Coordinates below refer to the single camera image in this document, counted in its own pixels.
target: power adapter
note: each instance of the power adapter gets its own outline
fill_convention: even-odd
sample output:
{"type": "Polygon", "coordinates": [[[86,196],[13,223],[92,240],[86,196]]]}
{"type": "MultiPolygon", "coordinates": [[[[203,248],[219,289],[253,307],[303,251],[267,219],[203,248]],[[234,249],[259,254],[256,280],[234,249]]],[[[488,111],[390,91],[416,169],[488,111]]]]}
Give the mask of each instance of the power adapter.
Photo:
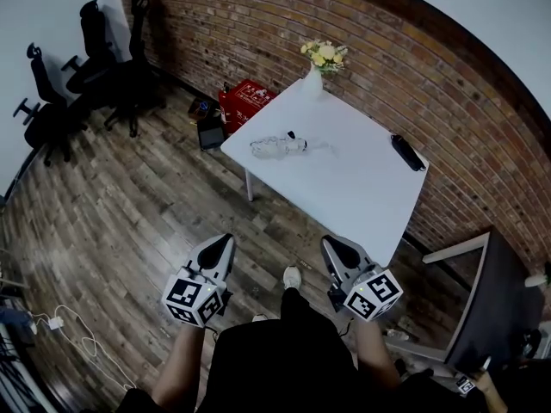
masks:
{"type": "Polygon", "coordinates": [[[56,330],[63,327],[63,318],[62,317],[54,317],[50,318],[48,320],[48,325],[50,326],[50,330],[56,330]]]}

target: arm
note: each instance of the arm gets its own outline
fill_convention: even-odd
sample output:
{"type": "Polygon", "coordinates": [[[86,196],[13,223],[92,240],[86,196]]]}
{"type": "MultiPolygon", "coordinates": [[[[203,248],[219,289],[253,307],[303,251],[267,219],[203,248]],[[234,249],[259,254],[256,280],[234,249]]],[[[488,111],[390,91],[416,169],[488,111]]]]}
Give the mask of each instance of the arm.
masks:
{"type": "Polygon", "coordinates": [[[197,402],[205,330],[184,324],[153,388],[152,399],[169,412],[192,413],[197,402]]]}
{"type": "Polygon", "coordinates": [[[358,371],[378,388],[395,389],[400,384],[398,370],[390,358],[379,325],[373,321],[356,320],[355,323],[358,371]]]}
{"type": "Polygon", "coordinates": [[[507,405],[505,405],[503,399],[499,396],[498,389],[493,384],[490,373],[483,372],[477,374],[473,382],[484,393],[489,413],[507,413],[507,405]]]}

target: office chair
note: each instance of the office chair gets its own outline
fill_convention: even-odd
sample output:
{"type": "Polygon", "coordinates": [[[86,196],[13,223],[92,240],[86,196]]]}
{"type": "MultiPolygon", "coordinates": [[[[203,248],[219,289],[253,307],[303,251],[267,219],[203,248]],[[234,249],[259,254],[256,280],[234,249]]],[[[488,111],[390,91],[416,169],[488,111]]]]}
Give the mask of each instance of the office chair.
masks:
{"type": "Polygon", "coordinates": [[[88,128],[80,122],[86,114],[86,109],[78,101],[67,107],[67,100],[56,92],[50,83],[46,67],[42,61],[42,51],[39,47],[35,47],[34,43],[31,43],[28,47],[27,57],[32,59],[31,69],[36,81],[36,88],[40,98],[46,104],[40,110],[38,109],[40,104],[37,104],[33,109],[29,109],[25,105],[26,98],[14,112],[14,117],[20,110],[28,114],[25,121],[23,121],[23,124],[28,124],[24,135],[25,140],[34,149],[40,149],[43,145],[48,145],[44,157],[44,164],[47,167],[51,165],[50,157],[58,147],[63,152],[64,160],[69,162],[71,151],[68,135],[88,128]]]}
{"type": "Polygon", "coordinates": [[[61,70],[71,67],[76,72],[66,85],[70,92],[85,95],[91,108],[100,108],[112,102],[103,77],[116,65],[116,58],[109,49],[111,42],[105,40],[105,15],[99,10],[97,0],[86,3],[80,9],[80,17],[84,49],[89,58],[78,65],[75,55],[61,70]]]}
{"type": "Polygon", "coordinates": [[[149,0],[132,0],[134,16],[129,50],[132,59],[119,63],[107,76],[116,94],[116,109],[104,122],[110,131],[113,124],[124,117],[128,118],[130,137],[138,135],[137,108],[164,106],[164,102],[154,95],[155,77],[145,57],[145,42],[141,38],[145,15],[150,6],[149,0]]]}

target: white vase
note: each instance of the white vase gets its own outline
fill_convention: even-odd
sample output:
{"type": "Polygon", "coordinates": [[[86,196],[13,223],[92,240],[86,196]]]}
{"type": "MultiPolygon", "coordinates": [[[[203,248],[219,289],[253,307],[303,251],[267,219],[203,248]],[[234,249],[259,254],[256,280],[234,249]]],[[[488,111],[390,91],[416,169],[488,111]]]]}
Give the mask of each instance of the white vase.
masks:
{"type": "Polygon", "coordinates": [[[311,100],[317,99],[324,91],[324,82],[321,79],[321,72],[312,63],[310,64],[308,75],[302,80],[302,87],[300,89],[302,94],[311,100]]]}

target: brick wall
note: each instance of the brick wall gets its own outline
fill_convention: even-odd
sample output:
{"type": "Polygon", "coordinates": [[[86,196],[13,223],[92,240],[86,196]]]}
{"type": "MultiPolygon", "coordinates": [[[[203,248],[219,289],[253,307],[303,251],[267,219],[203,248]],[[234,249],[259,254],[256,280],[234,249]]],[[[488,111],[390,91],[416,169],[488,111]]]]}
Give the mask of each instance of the brick wall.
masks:
{"type": "Polygon", "coordinates": [[[299,53],[306,40],[348,45],[346,70],[325,87],[430,161],[407,230],[436,250],[496,225],[530,268],[548,259],[548,118],[497,57],[436,9],[419,0],[152,2],[149,59],[212,97],[244,78],[285,89],[309,68],[299,53]]]}

